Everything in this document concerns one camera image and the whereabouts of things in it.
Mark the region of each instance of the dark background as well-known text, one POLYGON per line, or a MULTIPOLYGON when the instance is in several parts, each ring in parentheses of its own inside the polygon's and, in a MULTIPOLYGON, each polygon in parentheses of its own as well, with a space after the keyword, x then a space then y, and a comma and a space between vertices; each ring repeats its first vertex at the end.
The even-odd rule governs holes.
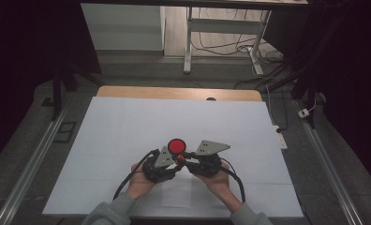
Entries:
POLYGON ((0 1, 0 152, 32 104, 35 88, 68 64, 99 72, 79 3, 0 1))
POLYGON ((353 0, 339 9, 311 2, 320 9, 273 11, 264 39, 297 70, 308 63, 332 17, 345 14, 317 66, 308 72, 316 76, 317 89, 327 99, 328 120, 371 174, 371 1, 353 0))

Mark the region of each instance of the hand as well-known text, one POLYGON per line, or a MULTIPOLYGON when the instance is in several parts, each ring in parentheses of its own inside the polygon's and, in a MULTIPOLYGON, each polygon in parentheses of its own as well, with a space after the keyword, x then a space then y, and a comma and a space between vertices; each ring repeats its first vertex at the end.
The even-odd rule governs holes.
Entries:
MULTIPOLYGON (((226 168, 227 170, 230 166, 221 161, 221 166, 226 168)), ((206 187, 216 195, 216 197, 223 202, 227 208, 232 212, 236 212, 239 208, 241 208, 242 203, 235 197, 230 189, 230 180, 229 175, 226 172, 219 171, 213 177, 204 177, 201 175, 197 176, 203 183, 205 183, 206 187)))
MULTIPOLYGON (((132 165, 132 171, 136 168, 137 164, 132 165)), ((156 185, 153 182, 147 180, 144 173, 141 170, 142 165, 136 170, 132 178, 129 181, 129 187, 126 193, 130 195, 134 200, 137 200, 141 196, 144 196, 156 185)))

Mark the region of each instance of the metal frame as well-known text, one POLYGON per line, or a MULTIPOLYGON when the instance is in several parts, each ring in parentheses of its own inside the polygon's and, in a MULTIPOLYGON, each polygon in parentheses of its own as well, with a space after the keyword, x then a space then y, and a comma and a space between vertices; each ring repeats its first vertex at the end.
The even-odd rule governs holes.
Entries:
POLYGON ((253 48, 248 48, 249 55, 252 60, 253 68, 255 69, 256 74, 257 75, 264 74, 259 63, 257 52, 271 11, 264 10, 262 13, 263 16, 260 22, 229 21, 200 18, 193 20, 192 7, 189 7, 187 16, 184 74, 189 74, 191 72, 192 32, 256 35, 253 48))
POLYGON ((0 225, 10 224, 14 216, 16 215, 17 210, 22 203, 22 199, 25 196, 25 193, 30 187, 35 175, 37 174, 37 170, 39 169, 39 166, 43 161, 43 158, 45 158, 45 155, 48 152, 49 147, 51 146, 56 131, 60 127, 64 117, 67 114, 68 105, 70 104, 72 97, 72 93, 66 95, 62 111, 57 115, 56 120, 51 121, 48 125, 45 134, 39 142, 39 145, 28 160, 28 163, 22 171, 19 180, 17 180, 16 185, 7 197, 7 201, 5 202, 0 212, 0 225))
MULTIPOLYGON (((300 101, 293 101, 294 105, 296 106, 297 111, 300 111, 302 108, 299 106, 300 101)), ((308 139, 312 143, 314 150, 317 154, 317 157, 320 161, 320 164, 323 170, 328 177, 329 183, 332 186, 334 194, 337 196, 339 203, 344 211, 344 215, 346 216, 347 220, 349 221, 350 225, 363 225, 361 216, 359 215, 354 202, 352 201, 349 193, 347 192, 346 188, 343 185, 343 182, 340 179, 340 176, 337 173, 330 157, 326 153, 326 149, 323 146, 322 142, 320 141, 319 134, 316 130, 312 129, 308 122, 304 119, 303 127, 305 133, 308 136, 308 139)))

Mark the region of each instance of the gray clothing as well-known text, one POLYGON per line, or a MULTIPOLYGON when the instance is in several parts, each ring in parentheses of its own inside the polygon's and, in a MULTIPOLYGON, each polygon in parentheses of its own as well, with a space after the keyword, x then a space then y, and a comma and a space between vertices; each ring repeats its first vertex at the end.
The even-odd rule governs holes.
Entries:
MULTIPOLYGON (((82 225, 128 225, 130 210, 135 204, 126 193, 120 193, 112 203, 100 203, 83 221, 82 225)), ((230 215, 234 225, 272 225, 263 214, 256 214, 244 203, 235 213, 230 215)))

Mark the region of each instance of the red circular disc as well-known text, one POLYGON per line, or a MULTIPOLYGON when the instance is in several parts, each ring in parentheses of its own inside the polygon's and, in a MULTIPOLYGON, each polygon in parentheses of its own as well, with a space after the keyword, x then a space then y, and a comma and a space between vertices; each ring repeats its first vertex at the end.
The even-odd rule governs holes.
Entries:
POLYGON ((173 139, 168 143, 168 149, 173 154, 179 154, 186 150, 186 143, 181 139, 173 139))

